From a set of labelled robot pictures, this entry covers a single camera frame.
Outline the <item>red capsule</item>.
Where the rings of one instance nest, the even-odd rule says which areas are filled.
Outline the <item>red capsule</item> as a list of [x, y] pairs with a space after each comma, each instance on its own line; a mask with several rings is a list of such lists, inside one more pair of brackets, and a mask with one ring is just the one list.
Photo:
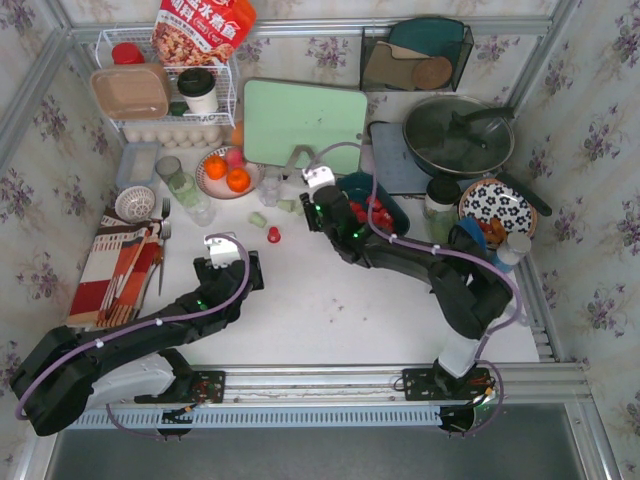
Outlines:
[[349, 204], [358, 222], [365, 223], [367, 221], [367, 212], [362, 207], [362, 205], [358, 202], [353, 202], [353, 201], [350, 201]]
[[281, 239], [280, 232], [277, 227], [270, 227], [267, 235], [267, 240], [270, 243], [278, 243]]
[[394, 219], [387, 210], [374, 211], [372, 214], [374, 224], [380, 228], [393, 228]]

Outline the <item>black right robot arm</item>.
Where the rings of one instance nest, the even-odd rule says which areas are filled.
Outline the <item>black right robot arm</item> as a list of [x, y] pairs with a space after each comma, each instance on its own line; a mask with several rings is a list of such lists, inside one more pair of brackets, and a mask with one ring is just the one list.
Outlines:
[[344, 192], [324, 186], [300, 201], [311, 231], [322, 232], [339, 256], [363, 268], [386, 269], [425, 282], [453, 335], [434, 362], [434, 381], [451, 397], [476, 366], [476, 354], [491, 323], [511, 302], [507, 281], [486, 267], [486, 255], [456, 226], [445, 247], [394, 238], [360, 222]]

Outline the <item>teal plastic storage basket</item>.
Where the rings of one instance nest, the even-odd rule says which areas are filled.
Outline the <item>teal plastic storage basket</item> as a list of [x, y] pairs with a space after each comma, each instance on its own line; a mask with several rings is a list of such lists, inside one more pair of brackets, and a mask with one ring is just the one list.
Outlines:
[[[364, 209], [368, 208], [367, 199], [373, 190], [373, 177], [364, 172], [356, 172], [339, 178], [339, 187], [351, 201], [358, 202]], [[410, 220], [397, 202], [380, 185], [377, 185], [376, 199], [386, 209], [394, 222], [394, 230], [398, 235], [405, 235], [410, 228]]]

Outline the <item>green capsule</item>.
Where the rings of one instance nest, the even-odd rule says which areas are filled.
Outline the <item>green capsule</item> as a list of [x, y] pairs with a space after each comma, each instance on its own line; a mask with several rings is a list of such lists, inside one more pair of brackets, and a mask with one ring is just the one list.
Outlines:
[[276, 207], [287, 213], [292, 213], [295, 210], [295, 201], [281, 199], [276, 202]]
[[294, 213], [298, 216], [303, 216], [305, 214], [304, 206], [300, 201], [295, 203]]
[[248, 217], [248, 221], [260, 229], [265, 228], [267, 225], [267, 219], [259, 212], [252, 212]]

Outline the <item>red capsule bottom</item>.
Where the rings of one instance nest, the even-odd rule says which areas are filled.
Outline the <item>red capsule bottom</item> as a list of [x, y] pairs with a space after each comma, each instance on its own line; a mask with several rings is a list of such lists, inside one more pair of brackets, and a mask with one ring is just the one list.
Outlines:
[[358, 202], [353, 202], [353, 201], [350, 201], [349, 204], [358, 222], [365, 223], [367, 221], [367, 212], [362, 207], [362, 205]]

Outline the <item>red capsule number two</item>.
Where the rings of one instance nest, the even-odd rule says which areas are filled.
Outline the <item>red capsule number two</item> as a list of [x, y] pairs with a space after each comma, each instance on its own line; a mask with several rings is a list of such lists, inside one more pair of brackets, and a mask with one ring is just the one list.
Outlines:
[[369, 196], [366, 199], [366, 205], [367, 209], [371, 209], [373, 212], [380, 212], [384, 209], [381, 201], [378, 198], [373, 198], [372, 196]]

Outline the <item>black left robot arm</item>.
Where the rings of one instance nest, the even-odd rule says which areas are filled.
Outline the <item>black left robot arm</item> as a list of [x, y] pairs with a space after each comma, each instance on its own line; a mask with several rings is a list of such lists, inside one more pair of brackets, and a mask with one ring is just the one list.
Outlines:
[[77, 420], [97, 383], [117, 368], [188, 345], [237, 321], [249, 293], [264, 288], [257, 251], [221, 269], [202, 267], [200, 285], [163, 309], [126, 325], [93, 331], [68, 326], [49, 330], [12, 374], [15, 417], [39, 436], [58, 433]]

